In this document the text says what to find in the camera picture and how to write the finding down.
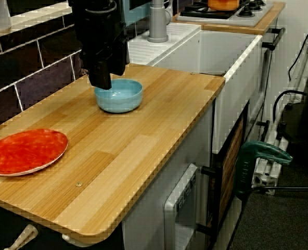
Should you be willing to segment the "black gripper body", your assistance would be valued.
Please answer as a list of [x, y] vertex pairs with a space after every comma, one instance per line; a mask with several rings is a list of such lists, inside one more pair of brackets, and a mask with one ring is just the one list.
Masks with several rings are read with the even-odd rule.
[[74, 27], [84, 66], [109, 62], [114, 47], [127, 45], [123, 4], [75, 4]]

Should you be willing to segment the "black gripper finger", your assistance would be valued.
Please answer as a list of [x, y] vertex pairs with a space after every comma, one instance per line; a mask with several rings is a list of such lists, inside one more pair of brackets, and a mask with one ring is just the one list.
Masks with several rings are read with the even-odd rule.
[[123, 75], [127, 65], [127, 45], [118, 45], [113, 48], [109, 58], [109, 72], [116, 75]]

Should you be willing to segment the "black gripper finger white mark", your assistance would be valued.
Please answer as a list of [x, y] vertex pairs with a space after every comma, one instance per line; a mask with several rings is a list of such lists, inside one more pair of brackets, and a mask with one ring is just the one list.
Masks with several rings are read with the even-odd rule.
[[111, 79], [107, 61], [99, 61], [89, 67], [88, 78], [92, 86], [109, 90], [111, 89]]

